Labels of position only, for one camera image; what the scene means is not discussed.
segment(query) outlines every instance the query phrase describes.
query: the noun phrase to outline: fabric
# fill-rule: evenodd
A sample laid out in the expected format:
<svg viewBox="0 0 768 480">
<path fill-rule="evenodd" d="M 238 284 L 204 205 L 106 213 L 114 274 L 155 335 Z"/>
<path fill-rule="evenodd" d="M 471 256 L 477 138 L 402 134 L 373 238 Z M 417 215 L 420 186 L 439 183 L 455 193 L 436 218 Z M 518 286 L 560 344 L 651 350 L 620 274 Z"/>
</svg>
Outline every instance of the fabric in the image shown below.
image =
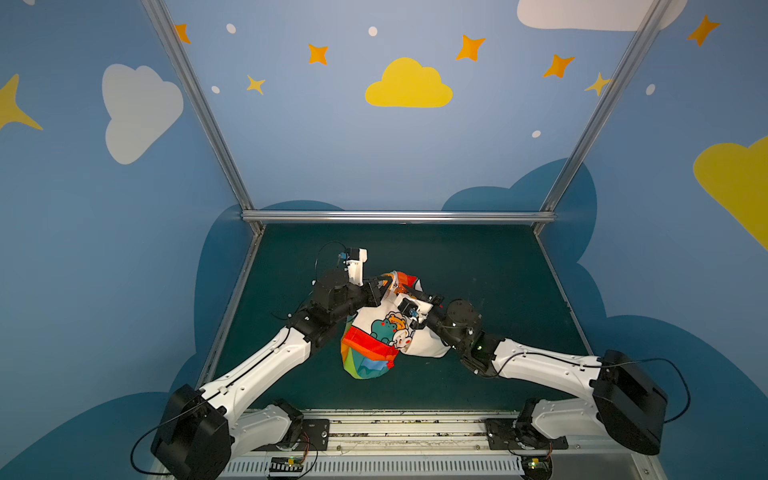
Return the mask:
<svg viewBox="0 0 768 480">
<path fill-rule="evenodd" d="M 387 373 L 399 353 L 440 357 L 448 347 L 429 328 L 414 330 L 398 310 L 398 296 L 408 295 L 404 286 L 421 290 L 415 276 L 387 273 L 392 284 L 377 307 L 364 307 L 346 322 L 341 341 L 344 369 L 356 379 L 372 379 Z"/>
</svg>

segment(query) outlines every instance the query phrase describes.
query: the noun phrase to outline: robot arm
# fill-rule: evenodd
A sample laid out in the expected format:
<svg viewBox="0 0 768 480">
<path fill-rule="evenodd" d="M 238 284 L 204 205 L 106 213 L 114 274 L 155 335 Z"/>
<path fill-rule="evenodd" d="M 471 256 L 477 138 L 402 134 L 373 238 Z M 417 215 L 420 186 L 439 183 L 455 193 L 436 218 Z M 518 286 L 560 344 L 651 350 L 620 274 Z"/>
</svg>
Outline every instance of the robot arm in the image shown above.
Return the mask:
<svg viewBox="0 0 768 480">
<path fill-rule="evenodd" d="M 262 349 L 199 390 L 184 385 L 168 400 L 151 451 L 177 480 L 216 478 L 230 458 L 298 439 L 303 416 L 282 400 L 243 413 L 334 338 L 340 322 L 364 306 L 380 304 L 389 284 L 378 277 L 362 280 L 367 252 L 351 249 L 342 258 L 346 271 L 332 270 L 320 278 L 309 305 L 296 311 Z"/>
<path fill-rule="evenodd" d="M 303 416 L 282 400 L 243 413 L 334 338 L 340 322 L 364 307 L 382 305 L 394 279 L 363 280 L 364 249 L 348 250 L 341 258 L 346 271 L 332 270 L 318 280 L 309 305 L 293 314 L 267 345 L 199 390 L 185 385 L 168 400 L 151 451 L 177 480 L 216 478 L 230 458 L 298 439 Z M 625 365 L 626 356 L 610 350 L 603 358 L 573 356 L 526 346 L 483 331 L 481 316 L 469 302 L 454 300 L 444 310 L 441 296 L 406 290 L 394 302 L 410 318 L 411 328 L 428 327 L 435 347 L 443 353 L 443 345 L 455 349 L 476 375 L 524 379 L 577 397 L 526 402 L 515 425 L 521 443 L 542 448 L 563 435 L 607 433 L 636 452 L 658 453 L 667 397 L 639 368 Z"/>
<path fill-rule="evenodd" d="M 430 310 L 420 325 L 455 349 L 476 375 L 528 380 L 577 397 L 529 399 L 515 426 L 521 443 L 544 448 L 565 435 L 608 434 L 635 452 L 659 453 L 667 395 L 623 353 L 575 356 L 492 335 L 463 300 L 454 300 L 445 310 Z"/>
</svg>

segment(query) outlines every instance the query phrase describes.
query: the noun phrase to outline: yellow cloud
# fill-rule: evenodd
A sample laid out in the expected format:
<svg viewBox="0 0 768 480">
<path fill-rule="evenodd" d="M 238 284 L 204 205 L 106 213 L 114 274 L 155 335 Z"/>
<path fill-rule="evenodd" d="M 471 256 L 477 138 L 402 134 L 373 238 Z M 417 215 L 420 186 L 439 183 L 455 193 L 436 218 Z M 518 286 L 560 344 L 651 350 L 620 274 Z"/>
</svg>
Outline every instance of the yellow cloud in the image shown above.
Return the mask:
<svg viewBox="0 0 768 480">
<path fill-rule="evenodd" d="M 751 147 L 717 144 L 694 163 L 704 190 L 768 249 L 768 137 Z"/>
<path fill-rule="evenodd" d="M 444 85 L 432 67 L 422 67 L 412 58 L 398 58 L 384 70 L 382 80 L 366 90 L 366 100 L 375 107 L 444 107 L 453 90 Z"/>
</svg>

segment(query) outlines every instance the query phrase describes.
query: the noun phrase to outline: white cloud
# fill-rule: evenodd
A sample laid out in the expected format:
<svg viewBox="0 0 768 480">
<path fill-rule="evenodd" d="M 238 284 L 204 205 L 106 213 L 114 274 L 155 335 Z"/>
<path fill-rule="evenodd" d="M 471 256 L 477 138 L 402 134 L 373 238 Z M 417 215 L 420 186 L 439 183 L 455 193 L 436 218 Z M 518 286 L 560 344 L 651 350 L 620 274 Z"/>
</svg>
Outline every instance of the white cloud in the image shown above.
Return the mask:
<svg viewBox="0 0 768 480">
<path fill-rule="evenodd" d="M 532 28 L 635 31 L 654 0 L 520 0 L 518 18 Z M 674 22 L 687 0 L 672 0 L 661 27 Z"/>
<path fill-rule="evenodd" d="M 101 79 L 104 105 L 112 120 L 107 126 L 107 149 L 120 164 L 135 162 L 181 116 L 181 90 L 141 66 L 107 67 Z"/>
</svg>

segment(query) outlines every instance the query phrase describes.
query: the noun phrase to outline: aluminum frame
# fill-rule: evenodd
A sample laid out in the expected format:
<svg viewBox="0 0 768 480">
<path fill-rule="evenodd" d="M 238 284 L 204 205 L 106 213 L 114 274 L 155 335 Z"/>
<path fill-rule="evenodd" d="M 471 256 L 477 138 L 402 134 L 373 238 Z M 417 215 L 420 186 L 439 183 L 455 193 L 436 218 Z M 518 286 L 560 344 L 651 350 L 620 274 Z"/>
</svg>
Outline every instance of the aluminum frame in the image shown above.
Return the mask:
<svg viewBox="0 0 768 480">
<path fill-rule="evenodd" d="M 200 377 L 197 379 L 196 389 L 199 389 L 202 385 L 214 379 L 216 367 L 219 363 L 219 357 L 221 357 L 221 350 L 224 348 L 224 343 L 227 341 L 232 321 L 235 318 L 235 313 L 237 313 L 237 307 L 240 305 L 240 299 L 243 297 L 243 291 L 248 282 L 250 269 L 253 267 L 253 261 L 256 259 L 256 252 L 259 250 L 262 238 L 263 231 L 261 234 L 255 233 L 253 235 L 253 241 L 251 242 L 245 261 L 243 262 L 243 269 L 240 271 L 240 276 L 237 277 L 237 283 L 235 283 L 232 296 L 227 304 L 227 310 L 224 312 L 224 317 L 216 332 L 214 343 L 208 352 L 208 357 L 203 365 L 203 370 L 200 372 Z"/>
<path fill-rule="evenodd" d="M 630 41 L 624 56 L 619 61 L 619 65 L 616 67 L 613 76 L 611 77 L 611 83 L 608 84 L 608 90 L 605 95 L 602 95 L 597 107 L 595 107 L 592 115 L 587 121 L 587 126 L 584 131 L 581 132 L 574 150 L 568 159 L 565 161 L 562 170 L 557 179 L 554 181 L 552 188 L 549 190 L 544 203 L 541 205 L 542 212 L 554 212 L 554 209 L 558 205 L 558 202 L 563 197 L 563 194 L 568 189 L 568 185 L 571 184 L 578 168 L 584 163 L 584 159 L 587 157 L 589 150 L 597 140 L 603 126 L 608 121 L 614 108 L 618 104 L 621 94 L 624 89 L 629 85 L 630 80 L 634 76 L 634 72 L 640 63 L 645 58 L 646 53 L 650 46 L 654 43 L 656 35 L 659 33 L 659 25 L 664 13 L 667 11 L 667 7 L 672 0 L 655 0 L 654 3 L 648 9 L 645 14 L 645 18 L 640 23 L 640 27 L 634 34 L 634 37 Z M 534 225 L 534 232 L 540 233 L 544 228 L 542 222 L 537 222 Z"/>
<path fill-rule="evenodd" d="M 583 342 L 584 347 L 587 349 L 587 353 L 589 355 L 594 355 L 594 352 L 592 351 L 592 347 L 589 345 L 589 342 L 587 341 L 587 336 L 584 334 L 584 330 L 581 328 L 581 324 L 578 322 L 578 319 L 576 318 L 576 313 L 574 313 L 574 310 L 571 307 L 571 302 L 568 301 L 568 296 L 565 295 L 565 290 L 563 289 L 562 283 L 560 283 L 560 278 L 558 277 L 558 273 L 554 271 L 554 265 L 552 265 L 552 262 L 549 260 L 549 255 L 547 255 L 547 250 L 544 248 L 544 244 L 541 242 L 541 238 L 536 233 L 534 233 L 534 237 L 536 237 L 536 242 L 538 243 L 538 247 L 539 249 L 541 249 L 541 254 L 544 255 L 544 260 L 547 260 L 547 266 L 549 266 L 549 271 L 552 274 L 552 278 L 554 278 L 554 282 L 558 285 L 558 290 L 560 290 L 560 295 L 563 297 L 563 301 L 565 302 L 565 305 L 568 308 L 568 312 L 571 314 L 571 318 L 574 321 L 574 325 L 576 325 L 576 330 L 578 331 L 578 335 L 581 337 L 581 341 Z"/>
<path fill-rule="evenodd" d="M 179 80 L 184 86 L 184 90 L 187 92 L 190 103 L 192 104 L 197 117 L 200 119 L 200 124 L 203 126 L 206 137 L 208 137 L 210 146 L 214 149 L 214 153 L 219 159 L 221 168 L 224 170 L 224 174 L 230 182 L 230 186 L 235 193 L 237 202 L 243 210 L 252 210 L 253 203 L 248 195 L 248 190 L 243 182 L 243 178 L 240 176 L 240 171 L 237 170 L 237 165 L 232 157 L 232 153 L 227 146 L 227 142 L 224 140 L 221 129 L 219 129 L 219 125 L 205 98 L 205 94 L 197 79 L 197 75 L 192 68 L 190 59 L 187 57 L 184 46 L 181 44 L 181 40 L 176 33 L 174 22 L 170 17 L 170 12 L 166 7 L 165 2 L 163 0 L 141 0 L 141 3 L 147 10 L 147 14 L 157 32 L 157 36 L 160 37 L 160 41 L 165 47 L 166 53 L 168 53 L 168 58 L 174 66 L 174 70 L 179 76 Z"/>
<path fill-rule="evenodd" d="M 246 210 L 247 222 L 324 222 L 324 223 L 549 223 L 554 212 L 442 212 L 442 211 L 362 211 L 362 210 Z"/>
</svg>

